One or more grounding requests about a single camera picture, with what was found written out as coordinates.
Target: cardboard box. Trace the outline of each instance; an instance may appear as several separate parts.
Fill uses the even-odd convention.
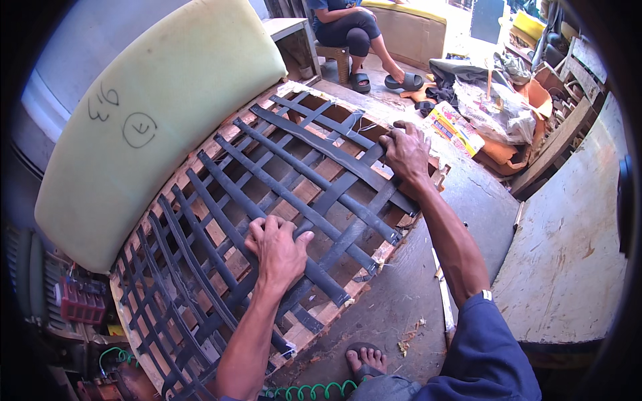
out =
[[[473,126],[447,101],[435,105],[435,108],[424,119],[424,127],[431,128],[471,158],[484,145],[484,140],[477,134]]]

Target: finger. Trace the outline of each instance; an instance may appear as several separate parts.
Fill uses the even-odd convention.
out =
[[[254,237],[254,241],[260,241],[263,239],[263,225],[265,224],[264,218],[257,218],[252,220],[250,223],[250,233]]]
[[[397,120],[394,123],[392,123],[392,126],[395,127],[395,128],[403,128],[405,130],[406,129],[406,121]]]
[[[259,245],[254,240],[252,234],[249,234],[245,239],[245,247],[254,252],[255,255],[259,255]]]
[[[288,234],[290,237],[292,237],[292,233],[294,233],[294,229],[297,226],[294,225],[291,221],[283,221],[283,224],[281,227],[279,227],[279,231],[283,231],[285,234]]]
[[[312,231],[306,231],[303,234],[297,238],[295,245],[297,248],[302,251],[306,252],[306,248],[308,247],[308,244],[315,238],[315,233]]]
[[[382,135],[379,137],[379,143],[383,145],[385,149],[388,149],[390,146],[394,146],[395,141],[387,135]]]
[[[267,218],[265,218],[265,234],[275,235],[276,231],[278,230],[279,230],[279,219],[277,219],[277,216],[270,214]]]
[[[275,214],[273,216],[277,220],[277,226],[279,226],[279,228],[281,228],[281,226],[283,226],[283,224],[287,222],[287,220],[285,220],[282,217],[279,217],[279,216],[277,216]]]
[[[390,130],[390,131],[386,132],[386,135],[391,137],[391,138],[393,138],[393,140],[395,142],[397,142],[397,139],[399,139],[399,137],[401,135],[403,135],[403,132],[401,132],[401,130],[398,130],[397,128],[395,128],[393,130]]]
[[[430,150],[430,149],[431,149],[431,146],[432,146],[432,144],[433,144],[433,139],[432,139],[432,137],[431,137],[430,135],[425,135],[425,136],[424,136],[424,143],[425,143],[425,144],[426,144],[426,146],[428,147],[428,150]]]
[[[397,128],[403,128],[406,131],[407,135],[414,136],[417,139],[419,139],[421,142],[424,141],[424,132],[417,128],[416,125],[413,123],[409,123],[408,121],[395,121],[393,125]]]

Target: plastic bag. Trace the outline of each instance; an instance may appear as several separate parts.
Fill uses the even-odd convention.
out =
[[[453,88],[459,100],[459,113],[480,132],[509,145],[532,143],[535,118],[522,95],[492,82],[490,100],[486,100],[486,80],[457,79]]]
[[[515,57],[511,54],[500,55],[495,53],[495,59],[499,59],[499,63],[503,69],[504,77],[515,85],[526,85],[530,81],[530,71],[526,68],[524,60]]]

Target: wooden stool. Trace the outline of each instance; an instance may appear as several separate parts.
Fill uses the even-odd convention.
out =
[[[327,47],[321,45],[318,40],[315,40],[315,47],[317,48],[317,56],[336,60],[336,69],[339,72],[339,84],[346,85],[350,77],[350,54],[348,53],[348,47]]]

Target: hand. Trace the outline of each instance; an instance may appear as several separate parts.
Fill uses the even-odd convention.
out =
[[[377,22],[377,16],[374,15],[374,13],[372,11],[368,10],[367,8],[365,8],[365,7],[355,7],[354,9],[355,10],[359,10],[359,11],[367,12],[368,14],[370,14],[372,16],[372,18],[374,18],[374,22]]]
[[[424,132],[413,123],[395,121],[394,126],[395,129],[379,137],[386,149],[386,164],[404,182],[417,187],[429,179],[430,137],[424,139]]]
[[[306,247],[315,235],[306,231],[295,242],[292,239],[294,229],[294,223],[273,215],[250,223],[245,246],[259,258],[256,293],[268,293],[280,299],[290,284],[303,274],[308,259]]]

